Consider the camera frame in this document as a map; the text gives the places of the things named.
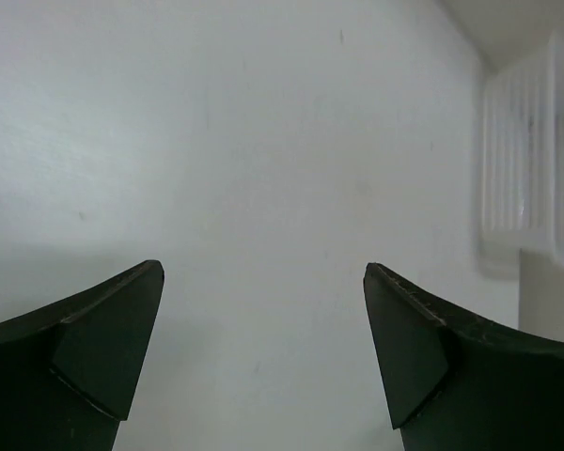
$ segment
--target white surface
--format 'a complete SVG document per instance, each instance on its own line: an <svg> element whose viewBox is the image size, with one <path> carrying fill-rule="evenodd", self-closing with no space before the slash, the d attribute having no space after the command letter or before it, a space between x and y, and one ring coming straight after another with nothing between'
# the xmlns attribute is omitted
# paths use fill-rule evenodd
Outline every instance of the white surface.
<svg viewBox="0 0 564 451"><path fill-rule="evenodd" d="M0 2L0 319L159 258L118 450L398 450L366 263L517 320L480 62L428 0L229 3Z"/></svg>
<svg viewBox="0 0 564 451"><path fill-rule="evenodd" d="M533 254L521 261L522 330L564 341L564 268Z"/></svg>
<svg viewBox="0 0 564 451"><path fill-rule="evenodd" d="M467 36L501 69L564 34L564 0L442 0Z"/></svg>
<svg viewBox="0 0 564 451"><path fill-rule="evenodd" d="M564 266L564 40L485 83L483 237Z"/></svg>

